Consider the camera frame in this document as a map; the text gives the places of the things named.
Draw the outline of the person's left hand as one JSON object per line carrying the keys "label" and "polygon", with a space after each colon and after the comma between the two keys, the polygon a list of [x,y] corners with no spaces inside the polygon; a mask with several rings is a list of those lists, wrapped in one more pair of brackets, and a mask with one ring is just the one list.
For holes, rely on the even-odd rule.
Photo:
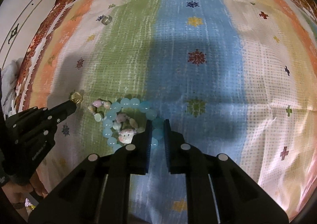
{"label": "person's left hand", "polygon": [[35,191],[40,197],[46,197],[48,195],[42,181],[40,180],[38,173],[35,172],[30,183],[24,186],[13,183],[12,181],[7,182],[6,185],[2,187],[3,192],[7,196],[8,200],[18,213],[27,214],[25,207],[25,193],[30,193]]}

